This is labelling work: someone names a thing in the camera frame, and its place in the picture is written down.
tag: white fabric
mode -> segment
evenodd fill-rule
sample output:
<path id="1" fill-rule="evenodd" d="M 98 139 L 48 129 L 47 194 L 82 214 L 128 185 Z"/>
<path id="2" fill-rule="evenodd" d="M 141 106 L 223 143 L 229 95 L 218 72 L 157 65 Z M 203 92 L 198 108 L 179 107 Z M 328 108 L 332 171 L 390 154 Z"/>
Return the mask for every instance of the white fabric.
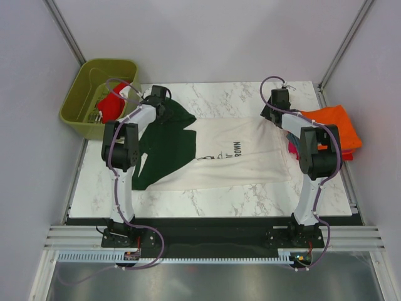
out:
<path id="1" fill-rule="evenodd" d="M 196 159 L 147 190 L 207 189 L 291 179 L 278 129 L 262 117 L 197 119 L 186 129 L 197 132 Z"/>

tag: olive green plastic bin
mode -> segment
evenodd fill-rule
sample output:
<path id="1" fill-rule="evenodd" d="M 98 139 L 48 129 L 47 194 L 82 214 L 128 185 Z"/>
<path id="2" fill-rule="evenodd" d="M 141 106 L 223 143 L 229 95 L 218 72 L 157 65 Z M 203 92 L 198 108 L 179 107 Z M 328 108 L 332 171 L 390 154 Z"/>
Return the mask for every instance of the olive green plastic bin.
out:
<path id="1" fill-rule="evenodd" d="M 132 82 L 133 86 L 140 91 L 137 73 L 137 66 L 130 60 L 102 58 L 86 62 L 65 98 L 60 110 L 60 118 L 86 139 L 103 140 L 105 125 L 100 120 L 96 105 L 109 94 L 105 85 L 106 80 L 117 77 L 126 82 Z M 110 86 L 115 88 L 118 84 L 119 82 L 111 82 Z M 139 96 L 132 89 L 128 97 L 139 100 Z M 127 102 L 119 118 L 132 112 L 135 107 L 134 103 Z"/>

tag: table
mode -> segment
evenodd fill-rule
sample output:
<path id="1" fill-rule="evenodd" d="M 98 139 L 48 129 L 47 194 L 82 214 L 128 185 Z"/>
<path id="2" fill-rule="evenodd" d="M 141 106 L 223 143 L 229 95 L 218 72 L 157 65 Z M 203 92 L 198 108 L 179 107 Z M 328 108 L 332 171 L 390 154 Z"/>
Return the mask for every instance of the table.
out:
<path id="1" fill-rule="evenodd" d="M 311 82 L 289 82 L 291 108 L 318 110 Z M 260 83 L 162 84 L 197 118 L 257 117 L 264 103 Z M 142 91 L 151 85 L 142 85 Z M 264 86 L 266 99 L 278 82 Z M 291 180 L 288 182 L 198 189 L 190 191 L 132 191 L 136 217 L 190 218 L 233 216 L 290 216 L 301 193 L 303 174 L 298 161 L 286 150 L 285 132 L 280 131 L 283 155 Z M 112 210 L 110 174 L 100 157 L 101 141 L 88 142 L 70 209 L 70 218 L 108 218 Z M 322 216 L 352 215 L 341 176 L 327 184 L 321 200 Z"/>

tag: dark green fabric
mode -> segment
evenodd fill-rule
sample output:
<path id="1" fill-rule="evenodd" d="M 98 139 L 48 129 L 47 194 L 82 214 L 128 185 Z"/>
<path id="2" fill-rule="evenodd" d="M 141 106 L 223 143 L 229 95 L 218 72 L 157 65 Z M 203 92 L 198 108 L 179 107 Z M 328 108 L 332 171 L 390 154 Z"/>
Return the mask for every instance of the dark green fabric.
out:
<path id="1" fill-rule="evenodd" d="M 166 100 L 165 105 L 173 111 L 173 116 L 160 124 L 148 125 L 139 141 L 140 155 L 147 154 L 145 165 L 138 177 L 139 168 L 132 176 L 132 190 L 145 190 L 149 185 L 180 169 L 195 159 L 196 132 L 184 130 L 196 121 L 174 100 Z"/>

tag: white wall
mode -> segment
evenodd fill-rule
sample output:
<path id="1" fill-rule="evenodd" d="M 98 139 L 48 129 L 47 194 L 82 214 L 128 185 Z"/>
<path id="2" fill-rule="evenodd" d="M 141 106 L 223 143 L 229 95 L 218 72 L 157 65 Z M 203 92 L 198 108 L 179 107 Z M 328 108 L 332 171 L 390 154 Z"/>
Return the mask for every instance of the white wall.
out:
<path id="1" fill-rule="evenodd" d="M 130 58 L 142 83 L 319 82 L 363 0 L 56 0 L 87 60 Z"/>
<path id="2" fill-rule="evenodd" d="M 376 0 L 326 88 L 364 143 L 351 172 L 401 283 L 401 2 Z"/>
<path id="3" fill-rule="evenodd" d="M 79 66 L 42 0 L 0 3 L 0 300 L 27 300 L 81 139 L 58 118 Z"/>

